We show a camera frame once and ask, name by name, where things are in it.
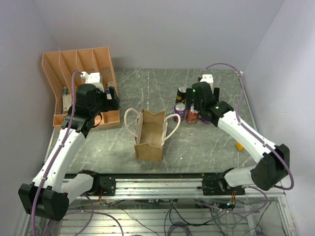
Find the black soda can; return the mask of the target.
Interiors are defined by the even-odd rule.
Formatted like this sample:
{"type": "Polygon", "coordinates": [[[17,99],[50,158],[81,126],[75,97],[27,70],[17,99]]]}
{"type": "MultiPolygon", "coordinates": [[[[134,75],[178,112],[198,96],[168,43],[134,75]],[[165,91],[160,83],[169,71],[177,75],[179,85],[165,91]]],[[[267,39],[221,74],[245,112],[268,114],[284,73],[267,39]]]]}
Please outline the black soda can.
{"type": "Polygon", "coordinates": [[[186,101],[186,94],[187,94],[187,86],[186,85],[180,85],[177,89],[176,93],[176,100],[175,103],[183,103],[185,104],[186,101]]]}

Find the purple Fanta can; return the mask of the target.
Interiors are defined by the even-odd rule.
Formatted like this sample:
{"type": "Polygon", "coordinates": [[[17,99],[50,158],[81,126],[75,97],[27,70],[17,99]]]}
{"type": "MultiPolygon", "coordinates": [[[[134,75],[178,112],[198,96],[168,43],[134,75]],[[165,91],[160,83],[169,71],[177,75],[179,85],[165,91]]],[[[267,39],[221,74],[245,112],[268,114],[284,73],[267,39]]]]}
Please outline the purple Fanta can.
{"type": "Polygon", "coordinates": [[[185,114],[186,114],[185,104],[182,102],[176,103],[174,106],[174,112],[173,113],[178,114],[181,118],[181,121],[183,121],[185,118],[185,114]]]}

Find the red can silver top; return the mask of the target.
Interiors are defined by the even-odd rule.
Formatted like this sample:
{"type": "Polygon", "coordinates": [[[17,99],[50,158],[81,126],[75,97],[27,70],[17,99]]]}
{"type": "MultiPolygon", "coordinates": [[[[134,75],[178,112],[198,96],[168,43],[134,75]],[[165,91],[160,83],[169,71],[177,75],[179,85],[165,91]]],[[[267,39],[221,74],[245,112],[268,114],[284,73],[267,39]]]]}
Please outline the red can silver top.
{"type": "Polygon", "coordinates": [[[196,124],[198,120],[199,112],[194,109],[190,109],[186,115],[186,122],[188,124],[196,124]]]}

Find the red can front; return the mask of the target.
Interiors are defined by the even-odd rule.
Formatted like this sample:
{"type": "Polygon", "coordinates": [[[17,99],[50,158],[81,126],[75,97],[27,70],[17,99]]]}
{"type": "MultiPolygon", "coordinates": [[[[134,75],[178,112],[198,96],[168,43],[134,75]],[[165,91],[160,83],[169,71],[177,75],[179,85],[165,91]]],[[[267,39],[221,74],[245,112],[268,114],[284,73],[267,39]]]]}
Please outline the red can front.
{"type": "Polygon", "coordinates": [[[201,121],[204,123],[204,124],[211,124],[210,121],[206,120],[204,117],[201,117],[201,121]]]}

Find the watermelon print canvas bag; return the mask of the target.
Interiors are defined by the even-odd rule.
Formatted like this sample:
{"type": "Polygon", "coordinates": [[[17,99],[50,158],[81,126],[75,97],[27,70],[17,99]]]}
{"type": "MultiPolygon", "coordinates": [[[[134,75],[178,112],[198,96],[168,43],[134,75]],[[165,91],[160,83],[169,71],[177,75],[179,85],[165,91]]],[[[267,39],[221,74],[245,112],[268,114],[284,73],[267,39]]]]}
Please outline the watermelon print canvas bag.
{"type": "Polygon", "coordinates": [[[179,114],[166,115],[165,111],[152,113],[143,109],[138,112],[134,108],[129,108],[124,114],[124,123],[126,130],[135,139],[135,157],[145,161],[161,162],[163,158],[163,146],[179,128],[181,117],[179,114]],[[127,124],[127,116],[130,112],[137,115],[134,129],[131,130],[127,124]],[[167,134],[168,120],[176,117],[177,124],[175,128],[167,134]]]}

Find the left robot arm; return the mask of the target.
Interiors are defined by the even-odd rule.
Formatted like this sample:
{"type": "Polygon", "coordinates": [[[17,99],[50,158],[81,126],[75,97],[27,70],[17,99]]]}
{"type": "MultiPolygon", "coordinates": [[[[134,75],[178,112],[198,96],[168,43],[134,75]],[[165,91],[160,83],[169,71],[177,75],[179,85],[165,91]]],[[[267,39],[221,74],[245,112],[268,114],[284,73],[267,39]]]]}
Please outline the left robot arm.
{"type": "Polygon", "coordinates": [[[80,195],[95,195],[100,191],[99,173],[81,170],[75,178],[63,182],[79,146],[89,131],[95,128],[95,117],[119,109],[114,87],[102,92],[93,84],[80,85],[76,102],[64,117],[51,154],[30,184],[22,184],[18,195],[27,214],[60,221],[69,204],[80,195]]]}

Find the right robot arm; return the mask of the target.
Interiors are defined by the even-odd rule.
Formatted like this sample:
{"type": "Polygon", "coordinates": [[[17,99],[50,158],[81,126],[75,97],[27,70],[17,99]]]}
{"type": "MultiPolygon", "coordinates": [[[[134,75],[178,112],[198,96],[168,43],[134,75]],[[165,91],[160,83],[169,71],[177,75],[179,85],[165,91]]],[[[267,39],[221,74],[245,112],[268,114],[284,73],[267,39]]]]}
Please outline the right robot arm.
{"type": "Polygon", "coordinates": [[[255,185],[268,191],[277,187],[283,178],[292,175],[289,148],[269,141],[250,127],[233,107],[219,100],[207,82],[195,83],[187,89],[186,108],[194,108],[211,124],[228,133],[256,163],[253,167],[225,171],[223,179],[217,182],[220,193],[229,194],[234,187],[242,185],[255,185]]]}

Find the white medicine box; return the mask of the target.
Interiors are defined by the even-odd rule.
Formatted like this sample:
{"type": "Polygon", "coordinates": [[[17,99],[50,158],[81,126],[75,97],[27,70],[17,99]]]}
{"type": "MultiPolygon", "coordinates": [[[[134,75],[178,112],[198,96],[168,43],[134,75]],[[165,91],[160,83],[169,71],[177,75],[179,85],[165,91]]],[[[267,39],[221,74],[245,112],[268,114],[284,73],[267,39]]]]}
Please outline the white medicine box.
{"type": "Polygon", "coordinates": [[[70,94],[63,95],[63,114],[68,113],[68,110],[71,106],[72,96],[70,94]]]}

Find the orange plastic file organizer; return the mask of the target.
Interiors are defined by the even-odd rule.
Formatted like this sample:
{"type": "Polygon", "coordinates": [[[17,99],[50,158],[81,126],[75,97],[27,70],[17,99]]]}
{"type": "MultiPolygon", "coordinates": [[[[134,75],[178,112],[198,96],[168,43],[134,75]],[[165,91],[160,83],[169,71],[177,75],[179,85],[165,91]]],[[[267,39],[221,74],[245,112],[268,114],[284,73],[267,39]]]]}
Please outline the orange plastic file organizer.
{"type": "Polygon", "coordinates": [[[66,114],[63,113],[63,88],[72,92],[71,79],[74,71],[99,72],[105,89],[109,85],[118,93],[117,81],[109,47],[47,52],[42,57],[42,68],[55,95],[53,127],[61,130],[66,114]]]}

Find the small yellow block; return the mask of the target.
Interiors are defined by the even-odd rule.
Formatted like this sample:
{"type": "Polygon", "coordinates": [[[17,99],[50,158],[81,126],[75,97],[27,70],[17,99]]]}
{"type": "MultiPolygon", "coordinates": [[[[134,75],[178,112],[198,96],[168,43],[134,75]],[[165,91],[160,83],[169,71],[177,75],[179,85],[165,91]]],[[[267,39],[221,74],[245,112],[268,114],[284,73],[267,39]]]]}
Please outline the small yellow block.
{"type": "Polygon", "coordinates": [[[235,146],[238,151],[242,151],[244,149],[244,147],[240,143],[236,143],[235,146]]]}

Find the aluminium mounting rail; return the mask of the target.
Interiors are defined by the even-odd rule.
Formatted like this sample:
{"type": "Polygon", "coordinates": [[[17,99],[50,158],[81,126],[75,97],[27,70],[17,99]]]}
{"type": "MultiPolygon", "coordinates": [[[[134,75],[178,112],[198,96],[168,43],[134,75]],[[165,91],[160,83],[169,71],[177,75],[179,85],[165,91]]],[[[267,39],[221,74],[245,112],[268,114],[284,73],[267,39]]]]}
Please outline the aluminium mounting rail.
{"type": "Polygon", "coordinates": [[[101,176],[100,188],[94,194],[104,199],[180,199],[180,198],[230,198],[235,191],[236,197],[244,196],[262,197],[263,195],[253,189],[242,187],[221,190],[215,180],[201,175],[187,177],[185,175],[159,178],[149,175],[148,178],[132,178],[128,176],[101,176]]]}

